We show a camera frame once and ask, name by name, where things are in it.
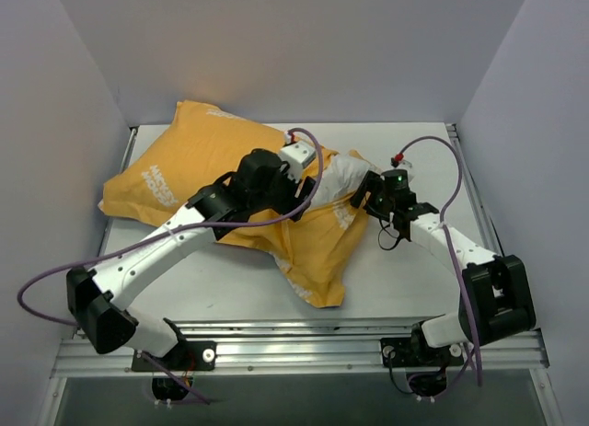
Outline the white pillow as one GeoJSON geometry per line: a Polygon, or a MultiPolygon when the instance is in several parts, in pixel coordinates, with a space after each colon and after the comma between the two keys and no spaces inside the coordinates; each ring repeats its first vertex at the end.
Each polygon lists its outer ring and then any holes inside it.
{"type": "Polygon", "coordinates": [[[335,155],[322,173],[310,208],[319,208],[355,193],[370,170],[374,171],[374,166],[359,156],[335,155]]]}

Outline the yellow printed pillowcase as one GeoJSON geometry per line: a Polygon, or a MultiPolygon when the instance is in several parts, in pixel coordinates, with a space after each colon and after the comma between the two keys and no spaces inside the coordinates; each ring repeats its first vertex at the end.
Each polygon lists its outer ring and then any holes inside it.
{"type": "MultiPolygon", "coordinates": [[[[278,152],[283,144],[283,132],[270,126],[211,104],[181,101],[169,127],[135,162],[104,184],[98,207],[107,216],[160,226],[199,188],[237,169],[251,150],[278,152]]],[[[355,150],[343,154],[325,148],[323,161],[313,162],[306,175],[322,177],[335,155],[364,159],[355,150]]],[[[345,295],[343,273],[368,221],[364,211],[350,205],[352,195],[309,207],[297,222],[270,225],[275,212],[257,213],[250,219],[252,227],[233,230],[221,241],[272,255],[294,292],[308,304],[339,306],[345,295]]]]}

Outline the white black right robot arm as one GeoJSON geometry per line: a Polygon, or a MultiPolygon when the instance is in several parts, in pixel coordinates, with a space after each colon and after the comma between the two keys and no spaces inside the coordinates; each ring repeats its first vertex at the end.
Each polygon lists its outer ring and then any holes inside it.
{"type": "Polygon", "coordinates": [[[414,329],[408,344],[417,363],[431,363],[443,347],[455,343],[484,346],[537,326],[523,261],[490,251],[447,225],[434,206],[417,201],[406,170],[367,172],[351,206],[380,221],[388,220],[399,239],[425,249],[457,274],[457,311],[421,322],[414,329]]]}

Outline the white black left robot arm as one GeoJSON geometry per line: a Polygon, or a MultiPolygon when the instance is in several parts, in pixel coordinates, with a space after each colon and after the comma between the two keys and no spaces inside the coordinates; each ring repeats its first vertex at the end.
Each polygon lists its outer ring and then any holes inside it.
{"type": "Polygon", "coordinates": [[[316,157],[305,143],[287,144],[278,153],[254,149],[236,170],[200,188],[135,249],[69,270],[68,309],[95,351],[127,346],[147,351],[165,370],[179,368],[186,357],[179,330],[167,319],[134,310],[133,301],[177,263],[245,226],[256,213],[272,210],[298,220],[317,185],[303,175],[316,157]]]}

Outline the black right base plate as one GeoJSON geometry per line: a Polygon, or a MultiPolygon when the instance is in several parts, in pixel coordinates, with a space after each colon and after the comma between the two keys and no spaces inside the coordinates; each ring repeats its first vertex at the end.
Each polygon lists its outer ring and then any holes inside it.
{"type": "Polygon", "coordinates": [[[440,368],[443,366],[459,366],[465,362],[460,347],[457,347],[457,352],[451,352],[451,348],[448,346],[418,351],[409,337],[381,338],[379,344],[383,366],[392,367],[393,369],[440,368]]]}

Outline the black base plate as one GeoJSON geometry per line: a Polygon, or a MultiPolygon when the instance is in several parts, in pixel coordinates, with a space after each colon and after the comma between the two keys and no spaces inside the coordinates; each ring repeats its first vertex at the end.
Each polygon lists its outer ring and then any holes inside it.
{"type": "Polygon", "coordinates": [[[152,360],[169,371],[212,371],[215,368],[217,343],[212,340],[188,340],[179,343],[164,357],[152,360]]]}
{"type": "Polygon", "coordinates": [[[459,366],[465,362],[460,347],[457,347],[457,352],[451,352],[451,348],[448,346],[418,351],[409,337],[381,338],[379,344],[383,366],[392,367],[393,369],[440,368],[443,366],[459,366]]]}

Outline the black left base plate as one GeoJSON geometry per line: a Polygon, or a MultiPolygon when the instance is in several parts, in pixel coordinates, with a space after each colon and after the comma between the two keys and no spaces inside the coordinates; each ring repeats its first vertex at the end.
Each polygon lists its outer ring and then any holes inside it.
{"type": "Polygon", "coordinates": [[[212,340],[188,340],[179,343],[164,357],[152,360],[169,371],[212,371],[215,368],[217,343],[212,340]]]}

